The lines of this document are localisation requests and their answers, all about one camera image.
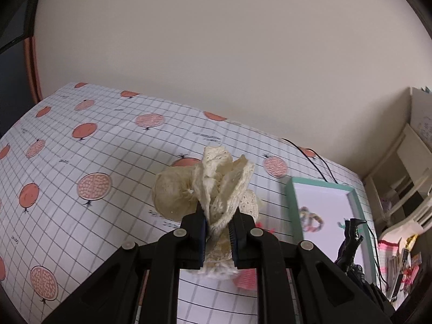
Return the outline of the black gold robot figure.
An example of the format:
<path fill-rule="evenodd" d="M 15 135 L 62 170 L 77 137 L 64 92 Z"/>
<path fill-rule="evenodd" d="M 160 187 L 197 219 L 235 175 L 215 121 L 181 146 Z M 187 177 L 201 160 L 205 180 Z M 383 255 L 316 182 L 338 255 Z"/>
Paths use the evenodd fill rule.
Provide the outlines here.
<path fill-rule="evenodd" d="M 339 247 L 335 265 L 342 272 L 347 273 L 354 265 L 355 255 L 364 237 L 360 235 L 358 227 L 365 224 L 365 220 L 351 218 L 345 221 L 344 240 Z"/>

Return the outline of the cream lace cloth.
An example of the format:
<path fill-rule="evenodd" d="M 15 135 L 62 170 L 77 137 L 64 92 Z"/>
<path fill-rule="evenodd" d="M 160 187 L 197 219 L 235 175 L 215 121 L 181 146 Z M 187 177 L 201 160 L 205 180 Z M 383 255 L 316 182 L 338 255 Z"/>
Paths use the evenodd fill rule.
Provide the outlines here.
<path fill-rule="evenodd" d="M 213 279 L 233 279 L 234 265 L 228 223 L 235 211 L 258 220 L 261 200 L 248 188 L 255 164 L 245 156 L 234 160 L 223 146 L 207 146 L 203 159 L 192 166 L 167 167 L 155 178 L 151 190 L 156 211 L 180 222 L 200 205 L 208 222 L 203 267 L 194 273 Z"/>

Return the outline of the teal shallow box tray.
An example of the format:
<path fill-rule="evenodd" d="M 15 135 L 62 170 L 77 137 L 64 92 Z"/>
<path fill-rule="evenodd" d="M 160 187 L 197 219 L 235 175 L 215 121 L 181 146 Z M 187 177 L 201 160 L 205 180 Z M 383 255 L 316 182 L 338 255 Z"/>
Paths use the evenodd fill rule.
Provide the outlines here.
<path fill-rule="evenodd" d="M 367 220 L 355 188 L 348 185 L 291 177 L 285 191 L 293 242 L 310 241 L 332 261 L 344 240 L 337 222 Z"/>

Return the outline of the cream shelf rack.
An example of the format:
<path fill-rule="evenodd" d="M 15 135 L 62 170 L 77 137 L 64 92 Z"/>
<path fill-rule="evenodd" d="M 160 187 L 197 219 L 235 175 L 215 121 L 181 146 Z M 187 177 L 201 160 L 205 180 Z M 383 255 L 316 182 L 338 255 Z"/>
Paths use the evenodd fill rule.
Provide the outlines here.
<path fill-rule="evenodd" d="M 396 242 L 431 228 L 431 150 L 409 124 L 363 185 L 380 239 Z"/>

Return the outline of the pomegranate grid tablecloth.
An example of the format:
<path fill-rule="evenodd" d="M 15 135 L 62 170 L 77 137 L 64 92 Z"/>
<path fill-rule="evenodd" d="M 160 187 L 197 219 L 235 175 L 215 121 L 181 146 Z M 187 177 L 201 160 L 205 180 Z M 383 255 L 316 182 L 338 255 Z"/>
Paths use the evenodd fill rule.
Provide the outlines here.
<path fill-rule="evenodd" d="M 13 120 L 1 136 L 2 286 L 27 323 L 42 322 L 125 241 L 148 244 L 177 227 L 154 209 L 156 175 L 224 146 L 255 165 L 259 219 L 290 241 L 292 176 L 354 188 L 356 173 L 308 160 L 284 140 L 226 116 L 144 95 L 69 83 Z"/>

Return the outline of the white paper sheet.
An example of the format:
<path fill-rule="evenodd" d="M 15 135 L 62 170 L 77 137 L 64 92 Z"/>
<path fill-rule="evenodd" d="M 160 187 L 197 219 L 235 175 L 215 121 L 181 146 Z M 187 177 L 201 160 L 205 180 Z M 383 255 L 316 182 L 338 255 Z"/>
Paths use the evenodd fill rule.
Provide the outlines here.
<path fill-rule="evenodd" d="M 432 143 L 432 95 L 423 89 L 411 88 L 411 128 L 431 149 Z"/>

